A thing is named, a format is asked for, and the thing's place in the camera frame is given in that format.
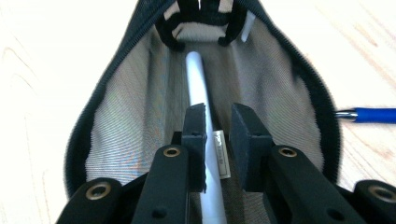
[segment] wooden surface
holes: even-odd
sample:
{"label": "wooden surface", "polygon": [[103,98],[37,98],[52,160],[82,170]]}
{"label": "wooden surface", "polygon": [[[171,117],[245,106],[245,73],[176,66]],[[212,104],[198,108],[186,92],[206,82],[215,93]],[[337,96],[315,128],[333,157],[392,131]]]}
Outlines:
{"label": "wooden surface", "polygon": [[[396,107],[391,1],[262,0],[317,68],[339,109]],[[135,1],[0,0],[0,222],[53,223],[64,150]],[[342,123],[340,185],[396,186],[396,125]]]}

